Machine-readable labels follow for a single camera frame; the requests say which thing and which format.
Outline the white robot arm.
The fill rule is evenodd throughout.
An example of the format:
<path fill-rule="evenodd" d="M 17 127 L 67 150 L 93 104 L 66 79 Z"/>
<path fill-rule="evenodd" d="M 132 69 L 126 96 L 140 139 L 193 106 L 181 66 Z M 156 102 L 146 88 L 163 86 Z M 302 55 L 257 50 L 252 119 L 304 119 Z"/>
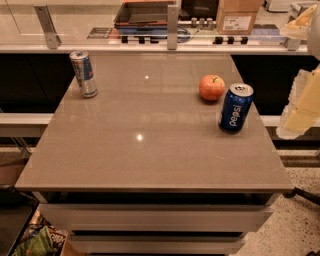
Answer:
<path fill-rule="evenodd" d="M 315 4 L 290 21 L 280 34 L 307 41 L 308 52 L 320 58 L 320 5 Z M 320 118 L 320 67 L 311 72 L 300 69 L 294 78 L 276 134 L 282 139 L 296 139 Z"/>

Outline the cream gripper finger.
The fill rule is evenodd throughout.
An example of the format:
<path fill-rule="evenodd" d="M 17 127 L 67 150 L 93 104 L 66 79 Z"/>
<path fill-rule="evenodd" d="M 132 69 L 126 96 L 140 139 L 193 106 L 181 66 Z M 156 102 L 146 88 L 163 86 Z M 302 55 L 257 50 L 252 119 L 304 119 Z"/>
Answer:
<path fill-rule="evenodd" d="M 320 118 L 320 65 L 312 71 L 299 70 L 288 100 L 276 134 L 282 139 L 296 139 Z"/>
<path fill-rule="evenodd" d="M 280 29 L 280 34 L 291 39 L 306 40 L 308 37 L 308 27 L 311 17 L 316 10 L 317 4 L 314 4 L 302 12 L 295 20 L 290 21 Z"/>

